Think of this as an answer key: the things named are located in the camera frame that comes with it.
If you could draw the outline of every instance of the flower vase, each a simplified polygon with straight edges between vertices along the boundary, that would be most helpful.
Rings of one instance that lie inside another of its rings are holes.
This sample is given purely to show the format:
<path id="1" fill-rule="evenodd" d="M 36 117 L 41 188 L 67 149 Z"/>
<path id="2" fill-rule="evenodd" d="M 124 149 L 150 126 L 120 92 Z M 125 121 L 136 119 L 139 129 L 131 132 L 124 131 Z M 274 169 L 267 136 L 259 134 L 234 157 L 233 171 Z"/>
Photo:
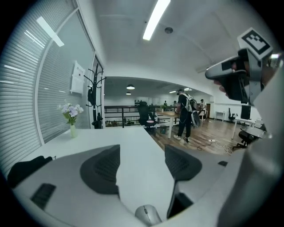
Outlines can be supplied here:
<path id="1" fill-rule="evenodd" d="M 77 136 L 75 125 L 70 126 L 70 133 L 72 138 L 75 138 Z"/>

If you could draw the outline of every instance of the cable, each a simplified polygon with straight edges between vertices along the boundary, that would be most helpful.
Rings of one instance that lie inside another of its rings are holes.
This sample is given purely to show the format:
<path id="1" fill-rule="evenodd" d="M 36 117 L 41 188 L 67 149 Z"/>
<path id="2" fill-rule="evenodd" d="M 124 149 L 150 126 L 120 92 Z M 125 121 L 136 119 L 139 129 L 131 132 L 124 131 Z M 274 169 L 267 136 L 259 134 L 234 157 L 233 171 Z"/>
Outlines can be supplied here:
<path id="1" fill-rule="evenodd" d="M 210 146 L 211 144 L 203 144 L 203 145 L 198 146 L 196 149 L 199 150 L 199 151 L 202 151 L 202 148 L 200 148 L 200 147 Z"/>
<path id="2" fill-rule="evenodd" d="M 222 144 L 220 142 L 216 142 L 216 145 L 217 145 L 217 147 L 224 148 L 225 154 L 231 155 L 233 153 L 233 151 L 231 149 L 231 146 L 228 145 L 228 144 L 224 145 L 224 144 Z"/>

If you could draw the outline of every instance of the office chair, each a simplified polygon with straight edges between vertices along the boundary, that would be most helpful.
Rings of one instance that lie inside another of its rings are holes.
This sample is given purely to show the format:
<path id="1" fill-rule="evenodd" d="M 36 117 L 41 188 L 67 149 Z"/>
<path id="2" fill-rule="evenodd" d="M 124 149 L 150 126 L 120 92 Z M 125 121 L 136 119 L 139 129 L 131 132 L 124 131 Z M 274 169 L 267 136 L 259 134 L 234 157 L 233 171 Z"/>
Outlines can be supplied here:
<path id="1" fill-rule="evenodd" d="M 231 114 L 231 108 L 229 108 L 229 120 L 230 120 L 230 123 L 233 123 L 233 121 L 236 119 L 236 117 L 234 117 L 234 113 Z"/>
<path id="2" fill-rule="evenodd" d="M 246 148 L 253 141 L 253 136 L 244 131 L 239 132 L 239 137 L 242 139 L 241 142 L 243 144 L 237 143 L 237 145 L 233 147 L 233 150 L 235 148 Z"/>
<path id="3" fill-rule="evenodd" d="M 138 122 L 141 125 L 146 126 L 146 131 L 149 133 L 150 131 L 153 131 L 153 134 L 155 135 L 155 128 L 151 128 L 151 126 L 156 125 L 158 122 L 155 121 L 155 117 L 151 112 L 148 110 L 147 102 L 140 102 L 140 105 L 137 107 L 138 112 L 139 112 L 139 120 Z"/>

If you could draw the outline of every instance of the backpack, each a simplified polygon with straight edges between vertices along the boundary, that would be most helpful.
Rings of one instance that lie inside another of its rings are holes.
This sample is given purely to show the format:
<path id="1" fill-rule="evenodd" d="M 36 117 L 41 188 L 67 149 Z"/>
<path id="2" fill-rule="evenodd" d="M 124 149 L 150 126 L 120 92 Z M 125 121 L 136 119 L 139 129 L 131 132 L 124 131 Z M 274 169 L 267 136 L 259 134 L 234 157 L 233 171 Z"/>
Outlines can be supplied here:
<path id="1" fill-rule="evenodd" d="M 194 100 L 193 97 L 191 97 L 189 94 L 183 93 L 182 95 L 184 95 L 186 97 L 186 106 L 184 106 L 184 108 L 188 111 L 188 112 L 192 112 L 193 110 L 197 109 L 197 102 Z"/>

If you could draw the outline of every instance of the black pants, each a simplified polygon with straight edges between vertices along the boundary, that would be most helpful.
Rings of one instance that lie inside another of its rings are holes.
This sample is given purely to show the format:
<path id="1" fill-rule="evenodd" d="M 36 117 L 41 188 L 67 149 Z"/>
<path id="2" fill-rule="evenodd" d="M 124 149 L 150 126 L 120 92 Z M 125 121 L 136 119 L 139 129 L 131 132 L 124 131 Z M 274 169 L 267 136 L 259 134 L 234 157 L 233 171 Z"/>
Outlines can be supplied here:
<path id="1" fill-rule="evenodd" d="M 178 136 L 181 137 L 183 133 L 183 129 L 186 126 L 186 137 L 190 137 L 191 131 L 191 112 L 187 112 L 186 110 L 181 111 L 181 115 L 179 118 L 178 124 Z"/>

